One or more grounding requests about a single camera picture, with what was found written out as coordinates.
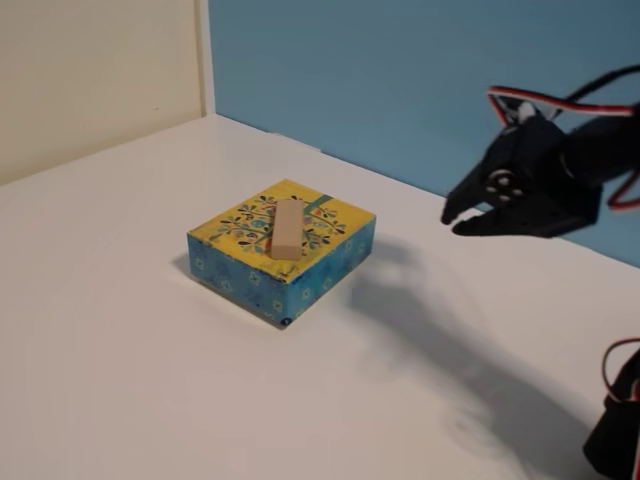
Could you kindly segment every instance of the red wire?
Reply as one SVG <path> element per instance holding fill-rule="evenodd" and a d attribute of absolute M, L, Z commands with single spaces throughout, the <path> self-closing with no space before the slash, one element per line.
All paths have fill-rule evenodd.
<path fill-rule="evenodd" d="M 631 187 L 635 185 L 638 178 L 640 178 L 640 170 L 634 170 L 624 183 L 620 185 L 615 192 L 613 192 L 609 200 L 607 200 L 607 205 L 609 205 L 611 210 L 630 210 L 632 208 L 640 207 L 640 197 L 632 200 L 620 201 L 620 197 L 625 195 Z"/>
<path fill-rule="evenodd" d="M 530 90 L 521 90 L 519 88 L 509 88 L 509 87 L 489 87 L 487 90 L 487 95 L 503 95 L 503 96 L 512 96 L 515 98 L 520 98 L 523 100 L 531 100 L 535 102 L 543 102 L 549 105 L 553 105 L 554 107 L 563 109 L 563 110 L 571 110 L 575 112 L 582 113 L 593 113 L 593 114 L 609 114 L 609 115 L 624 115 L 631 116 L 633 115 L 633 108 L 622 106 L 622 105 L 590 105 L 583 103 L 575 103 L 575 102 L 567 102 L 566 100 L 562 100 L 561 98 L 552 97 L 550 95 L 545 95 L 538 92 L 532 92 Z"/>

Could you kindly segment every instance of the floral pattern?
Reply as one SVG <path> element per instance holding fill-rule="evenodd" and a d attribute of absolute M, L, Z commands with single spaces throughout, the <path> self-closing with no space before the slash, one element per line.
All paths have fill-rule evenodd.
<path fill-rule="evenodd" d="M 300 198 L 307 207 L 311 204 Z M 217 243 L 223 235 L 230 236 L 242 247 L 244 252 L 265 253 L 271 247 L 273 234 L 273 219 L 275 216 L 277 199 L 272 196 L 260 195 L 253 204 L 242 204 L 236 209 L 234 215 L 229 215 L 220 220 L 220 226 L 216 233 L 209 237 L 209 241 Z M 302 243 L 302 255 L 309 254 L 309 250 L 315 250 L 323 245 L 330 245 L 332 238 L 346 233 L 347 226 L 340 222 L 336 210 L 325 208 L 322 205 L 305 209 L 304 238 Z"/>
<path fill-rule="evenodd" d="M 221 281 L 220 286 L 227 293 L 233 292 L 233 287 L 231 286 L 231 282 L 229 282 L 229 280 Z"/>
<path fill-rule="evenodd" d="M 251 272 L 249 272 L 249 281 L 257 287 L 258 285 L 260 285 L 260 275 L 252 270 Z"/>
<path fill-rule="evenodd" d="M 338 203 L 327 202 L 326 196 L 315 192 L 305 193 L 305 198 L 291 195 L 305 203 L 303 250 L 308 257 L 296 272 L 297 262 L 274 262 L 265 255 L 276 203 L 289 193 L 256 196 L 188 235 L 193 276 L 281 327 L 298 318 L 367 257 L 375 229 L 375 216 L 367 212 L 354 214 L 348 208 L 343 212 L 341 207 L 338 212 L 330 208 Z M 361 227 L 354 231 L 356 222 Z"/>

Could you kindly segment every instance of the cable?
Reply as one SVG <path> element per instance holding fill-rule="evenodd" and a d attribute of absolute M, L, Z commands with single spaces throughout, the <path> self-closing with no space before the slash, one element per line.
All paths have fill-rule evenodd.
<path fill-rule="evenodd" d="M 609 200 L 607 200 L 607 205 L 609 205 L 611 210 L 631 210 L 633 208 L 640 207 L 640 197 L 632 200 L 620 201 L 620 197 L 626 195 L 631 187 L 633 187 L 638 181 L 638 178 L 640 178 L 640 170 L 634 170 L 624 183 L 620 185 L 615 192 L 613 192 L 611 197 L 609 197 Z"/>
<path fill-rule="evenodd" d="M 593 115 L 613 115 L 613 116 L 625 116 L 630 117 L 633 115 L 634 110 L 632 107 L 626 105 L 591 105 L 575 103 L 566 101 L 558 97 L 552 97 L 551 95 L 545 95 L 530 90 L 522 90 L 519 88 L 494 86 L 489 87 L 487 95 L 494 95 L 500 97 L 517 98 L 523 101 L 539 102 L 547 105 L 551 105 L 557 109 L 570 110 L 580 113 L 588 113 Z"/>
<path fill-rule="evenodd" d="M 581 98 L 584 98 L 590 93 L 593 93 L 596 90 L 601 89 L 602 87 L 610 84 L 614 80 L 617 80 L 618 78 L 624 77 L 626 75 L 630 75 L 632 73 L 640 73 L 640 64 L 630 65 L 628 67 L 620 68 L 618 70 L 613 70 L 609 73 L 605 73 L 604 75 L 596 78 L 595 80 L 590 81 L 586 85 L 583 85 L 578 90 L 573 92 L 571 95 L 567 96 L 565 98 L 565 101 L 577 102 Z"/>
<path fill-rule="evenodd" d="M 612 400 L 618 403 L 627 403 L 627 402 L 636 402 L 637 398 L 635 398 L 634 388 L 632 386 L 632 391 L 629 392 L 628 399 L 620 399 L 614 392 L 613 386 L 609 383 L 609 379 L 607 378 L 607 360 L 609 359 L 609 355 L 616 348 L 621 347 L 622 345 L 627 345 L 629 343 L 640 343 L 640 337 L 631 337 L 625 338 L 623 340 L 618 340 L 617 342 L 612 343 L 609 348 L 604 352 L 604 356 L 602 357 L 602 380 L 604 381 L 604 385 L 607 388 L 607 393 Z"/>

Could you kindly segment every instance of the cream wall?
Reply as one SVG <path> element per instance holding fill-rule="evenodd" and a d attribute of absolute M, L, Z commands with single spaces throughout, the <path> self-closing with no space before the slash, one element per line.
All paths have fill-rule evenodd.
<path fill-rule="evenodd" d="M 197 0 L 0 0 L 0 184 L 202 115 Z"/>

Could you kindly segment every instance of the black robotic claw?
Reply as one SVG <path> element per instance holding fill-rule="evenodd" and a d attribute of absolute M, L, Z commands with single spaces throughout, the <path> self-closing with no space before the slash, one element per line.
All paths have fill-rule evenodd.
<path fill-rule="evenodd" d="M 460 221 L 463 236 L 550 238 L 595 223 L 602 187 L 577 182 L 567 169 L 566 135 L 542 115 L 505 128 L 484 159 L 447 196 L 442 223 L 481 203 L 492 210 Z"/>

